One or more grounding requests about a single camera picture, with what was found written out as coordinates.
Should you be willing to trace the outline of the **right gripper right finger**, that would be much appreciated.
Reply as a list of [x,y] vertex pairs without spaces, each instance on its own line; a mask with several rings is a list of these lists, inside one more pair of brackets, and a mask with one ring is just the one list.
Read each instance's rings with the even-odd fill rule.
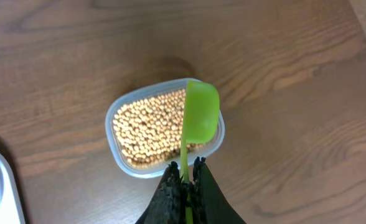
[[245,224],[220,190],[204,157],[197,157],[193,169],[194,186],[190,192],[193,223]]

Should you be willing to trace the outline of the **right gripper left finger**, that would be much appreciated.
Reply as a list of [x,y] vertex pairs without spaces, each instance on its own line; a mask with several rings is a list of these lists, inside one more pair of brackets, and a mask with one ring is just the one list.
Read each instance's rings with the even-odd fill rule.
[[178,165],[172,161],[136,224],[183,224],[186,191],[182,188]]

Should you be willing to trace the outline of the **green plastic measuring spoon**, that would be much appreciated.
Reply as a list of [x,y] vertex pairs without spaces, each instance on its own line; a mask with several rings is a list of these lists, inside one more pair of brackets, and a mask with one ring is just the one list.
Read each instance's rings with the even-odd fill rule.
[[187,144],[204,144],[215,135],[220,113],[217,89],[208,83],[187,82],[181,134],[181,176],[189,180]]

